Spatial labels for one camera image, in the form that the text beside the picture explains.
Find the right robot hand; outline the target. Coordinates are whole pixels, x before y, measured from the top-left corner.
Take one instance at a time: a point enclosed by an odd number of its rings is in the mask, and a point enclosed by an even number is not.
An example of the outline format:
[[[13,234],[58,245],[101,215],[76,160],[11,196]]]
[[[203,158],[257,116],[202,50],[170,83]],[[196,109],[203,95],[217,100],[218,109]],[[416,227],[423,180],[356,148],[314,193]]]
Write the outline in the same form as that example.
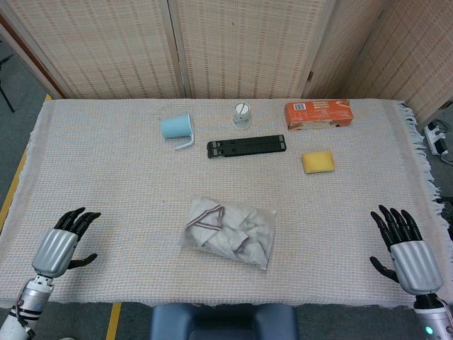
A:
[[[370,215],[386,245],[393,268],[387,268],[374,256],[369,258],[371,264],[410,295],[435,294],[444,284],[442,274],[417,223],[406,210],[397,211],[383,205],[379,210]]]

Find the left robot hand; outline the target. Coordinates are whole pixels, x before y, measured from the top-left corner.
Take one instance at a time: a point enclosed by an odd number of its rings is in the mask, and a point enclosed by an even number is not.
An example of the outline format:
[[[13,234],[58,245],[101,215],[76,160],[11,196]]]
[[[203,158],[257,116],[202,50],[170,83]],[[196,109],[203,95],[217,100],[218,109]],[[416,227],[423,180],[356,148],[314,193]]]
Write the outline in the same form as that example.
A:
[[[101,216],[100,212],[84,212],[85,207],[66,212],[49,230],[38,248],[32,267],[38,275],[58,278],[67,270],[89,265],[97,258],[96,253],[84,259],[73,259],[81,238],[91,223]]]

